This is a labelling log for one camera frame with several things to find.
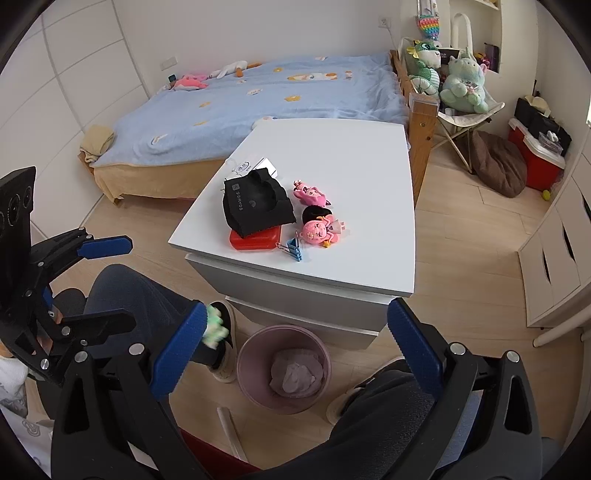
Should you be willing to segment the black bag on cooler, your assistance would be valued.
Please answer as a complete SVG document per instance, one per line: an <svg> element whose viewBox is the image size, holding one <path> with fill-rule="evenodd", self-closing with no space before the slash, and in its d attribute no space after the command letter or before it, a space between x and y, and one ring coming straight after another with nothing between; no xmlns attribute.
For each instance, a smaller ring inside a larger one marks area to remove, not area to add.
<svg viewBox="0 0 591 480"><path fill-rule="evenodd" d="M571 145L572 137L552 116L544 116L525 97L517 100L514 116L536 139L539 138L540 134L554 133L558 138L557 144L560 146L560 154L562 156L566 155Z"/></svg>

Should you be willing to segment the pink doll keychain small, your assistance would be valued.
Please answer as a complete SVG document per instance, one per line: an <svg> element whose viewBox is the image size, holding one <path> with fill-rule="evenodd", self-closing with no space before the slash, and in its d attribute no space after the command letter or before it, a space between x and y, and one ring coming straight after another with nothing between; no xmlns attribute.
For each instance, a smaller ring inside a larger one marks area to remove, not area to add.
<svg viewBox="0 0 591 480"><path fill-rule="evenodd" d="M321 207L331 206L328 197L315 186L308 186L300 180L294 181L294 197L301 201L305 206L318 205Z"/></svg>

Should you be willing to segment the white plush on bed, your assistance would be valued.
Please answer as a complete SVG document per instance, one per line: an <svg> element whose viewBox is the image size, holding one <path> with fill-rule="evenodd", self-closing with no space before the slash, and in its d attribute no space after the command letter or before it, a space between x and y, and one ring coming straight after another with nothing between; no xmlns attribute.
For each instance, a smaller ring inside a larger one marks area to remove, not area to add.
<svg viewBox="0 0 591 480"><path fill-rule="evenodd" d="M247 63L245 60L235 61L231 64L221 67L221 69L214 70L213 72L211 72L211 74L209 74L208 78L221 79L224 78L224 76L226 75L235 74L236 72L238 72L238 70L245 70L247 68L247 65L249 65L249 63Z"/></svg>

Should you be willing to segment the pink doll keychain large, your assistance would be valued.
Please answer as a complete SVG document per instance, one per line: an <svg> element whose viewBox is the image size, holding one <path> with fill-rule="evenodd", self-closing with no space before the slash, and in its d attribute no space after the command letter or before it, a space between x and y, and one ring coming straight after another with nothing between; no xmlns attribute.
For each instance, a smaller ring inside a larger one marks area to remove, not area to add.
<svg viewBox="0 0 591 480"><path fill-rule="evenodd" d="M334 215L318 216L304 223L298 237L304 243L329 248L339 242L346 230L346 223L335 218Z"/></svg>

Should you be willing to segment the black sock pack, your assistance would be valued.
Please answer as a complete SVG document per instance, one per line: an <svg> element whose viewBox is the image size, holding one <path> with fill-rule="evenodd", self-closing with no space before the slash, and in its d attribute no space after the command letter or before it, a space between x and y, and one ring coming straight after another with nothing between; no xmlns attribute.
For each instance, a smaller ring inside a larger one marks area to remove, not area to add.
<svg viewBox="0 0 591 480"><path fill-rule="evenodd" d="M228 227L240 238L297 222L286 189L266 168L225 180L222 208Z"/></svg>

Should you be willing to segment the white table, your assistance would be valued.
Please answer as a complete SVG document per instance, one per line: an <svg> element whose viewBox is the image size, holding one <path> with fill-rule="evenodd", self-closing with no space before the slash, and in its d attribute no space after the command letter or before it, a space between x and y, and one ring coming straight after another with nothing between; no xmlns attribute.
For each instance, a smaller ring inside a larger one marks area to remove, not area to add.
<svg viewBox="0 0 591 480"><path fill-rule="evenodd" d="M349 350L372 344L415 290L403 126L266 121L193 202L170 244L253 323L290 324Z"/></svg>

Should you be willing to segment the wooden bed footboard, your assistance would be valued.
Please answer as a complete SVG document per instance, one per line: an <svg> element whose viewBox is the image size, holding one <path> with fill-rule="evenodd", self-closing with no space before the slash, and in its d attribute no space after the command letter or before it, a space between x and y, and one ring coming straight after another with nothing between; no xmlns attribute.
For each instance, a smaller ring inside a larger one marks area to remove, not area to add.
<svg viewBox="0 0 591 480"><path fill-rule="evenodd" d="M432 97L415 91L400 54L396 50L391 50L390 56L394 73L409 108L407 135L410 142L414 204L417 205L433 147L439 107Z"/></svg>

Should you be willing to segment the brown bean bag cushion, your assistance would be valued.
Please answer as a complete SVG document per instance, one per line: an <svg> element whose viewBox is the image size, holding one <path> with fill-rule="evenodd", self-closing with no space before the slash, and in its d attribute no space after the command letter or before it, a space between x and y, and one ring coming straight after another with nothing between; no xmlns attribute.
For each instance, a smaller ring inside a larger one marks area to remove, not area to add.
<svg viewBox="0 0 591 480"><path fill-rule="evenodd" d="M473 169L487 187L508 198L517 197L525 189L527 164L514 143L475 131L471 152Z"/></svg>

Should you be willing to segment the pink plush on bed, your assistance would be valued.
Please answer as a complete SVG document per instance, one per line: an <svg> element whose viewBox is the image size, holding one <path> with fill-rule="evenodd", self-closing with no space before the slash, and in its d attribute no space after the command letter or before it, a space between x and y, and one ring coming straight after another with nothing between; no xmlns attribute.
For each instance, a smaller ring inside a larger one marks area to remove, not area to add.
<svg viewBox="0 0 591 480"><path fill-rule="evenodd" d="M181 77L177 77L172 74L168 76L169 88L171 90L201 90L207 87L206 80L209 77L207 74L186 74Z"/></svg>

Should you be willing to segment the green dragon plush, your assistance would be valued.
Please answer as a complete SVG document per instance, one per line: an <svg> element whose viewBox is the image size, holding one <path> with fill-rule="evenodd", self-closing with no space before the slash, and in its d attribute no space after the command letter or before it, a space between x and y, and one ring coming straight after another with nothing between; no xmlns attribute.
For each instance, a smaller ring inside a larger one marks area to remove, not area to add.
<svg viewBox="0 0 591 480"><path fill-rule="evenodd" d="M404 38L402 43L408 77L419 94L431 97L439 95L442 65L441 52L433 40Z"/></svg>

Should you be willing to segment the mint green bear plush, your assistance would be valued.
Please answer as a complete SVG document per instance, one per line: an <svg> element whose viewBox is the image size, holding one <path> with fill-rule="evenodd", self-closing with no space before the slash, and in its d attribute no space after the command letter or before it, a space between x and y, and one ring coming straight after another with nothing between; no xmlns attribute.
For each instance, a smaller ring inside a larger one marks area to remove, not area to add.
<svg viewBox="0 0 591 480"><path fill-rule="evenodd" d="M487 66L479 64L471 50L465 48L458 57L450 57L448 67L449 74L440 91L441 101L461 113L487 113L490 109L485 91Z"/></svg>

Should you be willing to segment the red first aid box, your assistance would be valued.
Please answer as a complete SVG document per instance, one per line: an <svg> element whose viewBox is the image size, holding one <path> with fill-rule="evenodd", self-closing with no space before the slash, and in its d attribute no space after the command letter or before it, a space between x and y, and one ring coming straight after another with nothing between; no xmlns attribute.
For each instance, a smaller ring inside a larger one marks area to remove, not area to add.
<svg viewBox="0 0 591 480"><path fill-rule="evenodd" d="M271 227L263 231L259 231L242 238L231 230L229 234L229 244L238 251L263 251L276 249L276 245L280 242L281 227Z"/></svg>

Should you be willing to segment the blue binder clips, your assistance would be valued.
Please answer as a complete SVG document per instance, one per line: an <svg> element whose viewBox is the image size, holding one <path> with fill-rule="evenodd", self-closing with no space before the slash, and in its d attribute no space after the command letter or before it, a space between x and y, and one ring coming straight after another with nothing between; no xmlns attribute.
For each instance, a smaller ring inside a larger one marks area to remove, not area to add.
<svg viewBox="0 0 591 480"><path fill-rule="evenodd" d="M303 253L301 253L300 233L295 233L293 238L287 240L286 243L276 243L276 248L280 249L284 253L290 255L297 262L301 262L303 259Z"/></svg>

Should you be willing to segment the bed with blue sheet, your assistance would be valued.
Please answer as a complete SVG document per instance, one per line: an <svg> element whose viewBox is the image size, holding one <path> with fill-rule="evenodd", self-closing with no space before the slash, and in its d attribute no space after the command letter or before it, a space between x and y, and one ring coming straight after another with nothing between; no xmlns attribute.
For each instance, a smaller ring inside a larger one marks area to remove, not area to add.
<svg viewBox="0 0 591 480"><path fill-rule="evenodd" d="M193 199L252 128L266 120L356 119L407 124L391 55L304 56L162 90L120 118L90 168L104 196Z"/></svg>

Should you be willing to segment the white cotton socks box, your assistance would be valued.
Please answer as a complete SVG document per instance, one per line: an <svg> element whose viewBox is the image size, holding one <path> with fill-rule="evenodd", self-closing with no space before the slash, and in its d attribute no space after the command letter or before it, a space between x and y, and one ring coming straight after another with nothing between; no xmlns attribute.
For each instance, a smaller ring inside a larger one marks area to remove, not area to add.
<svg viewBox="0 0 591 480"><path fill-rule="evenodd" d="M277 169L273 163L270 162L269 158L259 158L257 156L253 156L243 160L242 162L235 162L235 166L231 168L230 173L225 177L225 179L229 180L245 177L253 170L266 170L267 173L273 178L277 177Z"/></svg>

